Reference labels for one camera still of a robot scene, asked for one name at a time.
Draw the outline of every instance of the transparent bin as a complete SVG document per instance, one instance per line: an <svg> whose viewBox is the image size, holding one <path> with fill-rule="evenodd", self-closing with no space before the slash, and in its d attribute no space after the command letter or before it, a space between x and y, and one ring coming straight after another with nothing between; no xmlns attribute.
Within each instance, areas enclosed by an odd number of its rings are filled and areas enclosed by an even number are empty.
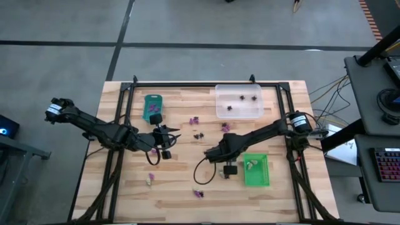
<svg viewBox="0 0 400 225"><path fill-rule="evenodd" d="M263 90L258 84L218 84L215 91L220 119L256 119L264 114Z"/></svg>

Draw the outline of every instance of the wooden tabletop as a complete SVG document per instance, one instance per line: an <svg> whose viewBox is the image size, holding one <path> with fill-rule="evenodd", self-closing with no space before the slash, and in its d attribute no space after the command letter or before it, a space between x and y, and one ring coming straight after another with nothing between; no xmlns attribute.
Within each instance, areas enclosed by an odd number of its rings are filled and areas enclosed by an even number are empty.
<svg viewBox="0 0 400 225"><path fill-rule="evenodd" d="M311 104L304 81L288 81L291 86L295 110L312 114ZM118 101L121 82L106 82L102 91L97 117L112 121ZM144 87L135 88L131 111L131 123L140 132L150 132L153 126L142 119L144 97L160 94L163 97L163 124L179 128L182 134L171 148L172 159L161 160L151 166L143 152L126 151L122 165L119 196L115 222L126 223L275 223L298 222L293 186L286 159L283 137L274 137L249 147L247 153L268 155L270 186L246 187L244 185L243 157L238 158L238 175L226 180L216 174L205 186L193 181L196 164L204 157L203 152L223 137L221 124L228 122L231 132L245 134L280 119L276 90L262 88L264 116L255 120L222 120L216 116L215 89L213 87ZM198 116L200 124L190 125L189 119ZM201 140L194 134L204 133ZM310 141L320 146L317 141ZM89 153L100 148L98 142L90 144ZM328 170L323 153L317 149L304 152L311 188L333 215L338 217ZM87 159L77 195L73 218L78 218L93 202L101 188L107 150L93 154ZM224 164L217 165L217 170ZM199 166L196 177L200 182L208 180L214 167L207 161ZM149 187L146 178L155 175ZM205 197L198 199L193 188L204 191ZM105 212L108 212L106 201ZM305 194L302 201L306 215Z"/></svg>

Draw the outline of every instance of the gray floor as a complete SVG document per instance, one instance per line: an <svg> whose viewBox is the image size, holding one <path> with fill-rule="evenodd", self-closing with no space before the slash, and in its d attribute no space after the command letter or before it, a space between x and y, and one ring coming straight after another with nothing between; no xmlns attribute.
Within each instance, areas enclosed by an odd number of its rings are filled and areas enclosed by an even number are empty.
<svg viewBox="0 0 400 225"><path fill-rule="evenodd" d="M373 34L357 0L136 0L126 42L372 46ZM116 42L128 0L18 0L0 2L0 40ZM73 99L95 114L113 47L0 46L0 114L21 123L18 139L52 151L35 159L13 218L30 224L67 219L88 144L81 131L43 121L52 97ZM343 58L362 52L123 48L113 80L306 80L310 91L343 75ZM337 115L359 118L352 105ZM313 104L322 109L330 96ZM333 109L344 105L337 101ZM331 179L346 221L396 223L400 214L376 212L354 196L357 179Z"/></svg>

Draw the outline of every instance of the keyboard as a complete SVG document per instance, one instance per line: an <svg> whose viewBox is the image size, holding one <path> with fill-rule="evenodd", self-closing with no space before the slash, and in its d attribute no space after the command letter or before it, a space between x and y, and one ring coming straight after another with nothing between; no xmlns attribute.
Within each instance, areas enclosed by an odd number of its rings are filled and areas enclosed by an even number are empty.
<svg viewBox="0 0 400 225"><path fill-rule="evenodd" d="M373 148L379 181L400 182L400 149Z"/></svg>

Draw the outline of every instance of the green plastic tray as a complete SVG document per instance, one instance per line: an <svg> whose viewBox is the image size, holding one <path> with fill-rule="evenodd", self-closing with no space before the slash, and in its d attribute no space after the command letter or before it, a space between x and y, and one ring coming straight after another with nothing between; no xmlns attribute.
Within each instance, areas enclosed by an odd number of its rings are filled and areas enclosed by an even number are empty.
<svg viewBox="0 0 400 225"><path fill-rule="evenodd" d="M256 160L257 164L248 169L248 163ZM268 156L266 154L244 154L244 183L246 186L268 187Z"/></svg>
<svg viewBox="0 0 400 225"><path fill-rule="evenodd" d="M159 108L158 112L149 111L149 108L152 104L156 106L154 108ZM148 94L144 97L144 107L143 107L143 119L149 122L149 118L153 114L163 114L163 97L159 94Z"/></svg>

